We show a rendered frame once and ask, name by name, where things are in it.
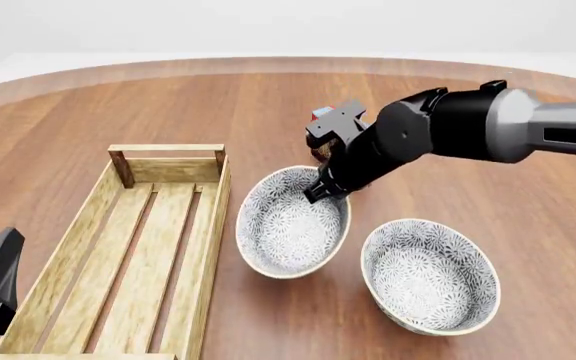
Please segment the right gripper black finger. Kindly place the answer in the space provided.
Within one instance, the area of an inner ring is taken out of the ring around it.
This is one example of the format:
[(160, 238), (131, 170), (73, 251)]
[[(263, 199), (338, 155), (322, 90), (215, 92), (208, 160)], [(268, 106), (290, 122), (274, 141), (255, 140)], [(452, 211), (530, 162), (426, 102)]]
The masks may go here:
[(317, 180), (308, 188), (303, 191), (304, 196), (310, 204), (315, 204), (320, 200), (330, 197), (327, 184), (321, 180)]

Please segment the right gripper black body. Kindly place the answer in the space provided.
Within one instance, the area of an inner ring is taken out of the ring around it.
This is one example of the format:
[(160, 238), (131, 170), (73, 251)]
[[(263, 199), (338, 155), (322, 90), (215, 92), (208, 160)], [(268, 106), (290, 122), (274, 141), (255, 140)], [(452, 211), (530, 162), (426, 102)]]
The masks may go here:
[(342, 182), (339, 182), (339, 180), (333, 176), (330, 168), (327, 165), (319, 167), (318, 174), (318, 180), (321, 180), (327, 184), (330, 197), (344, 197), (354, 191), (353, 188), (344, 185)]

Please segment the patterned grey-white bowl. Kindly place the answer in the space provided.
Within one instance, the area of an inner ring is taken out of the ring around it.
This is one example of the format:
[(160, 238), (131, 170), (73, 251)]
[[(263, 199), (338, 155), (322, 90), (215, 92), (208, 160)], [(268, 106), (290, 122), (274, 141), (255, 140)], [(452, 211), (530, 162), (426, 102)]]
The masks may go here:
[(350, 199), (309, 203), (303, 191), (318, 169), (295, 165), (268, 174), (248, 192), (236, 219), (236, 244), (243, 260), (261, 275), (302, 278), (328, 263), (350, 229)]
[(362, 246), (360, 266), (378, 308), (419, 335), (476, 332), (500, 306), (500, 281), (486, 254), (434, 221), (404, 218), (380, 225)]

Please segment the wooden slat tray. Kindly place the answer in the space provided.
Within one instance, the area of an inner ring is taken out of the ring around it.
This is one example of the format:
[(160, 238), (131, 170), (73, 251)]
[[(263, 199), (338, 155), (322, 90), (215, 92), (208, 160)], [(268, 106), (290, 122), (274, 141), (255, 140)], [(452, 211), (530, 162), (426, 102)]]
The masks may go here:
[(114, 145), (0, 360), (200, 360), (231, 173), (213, 144)]

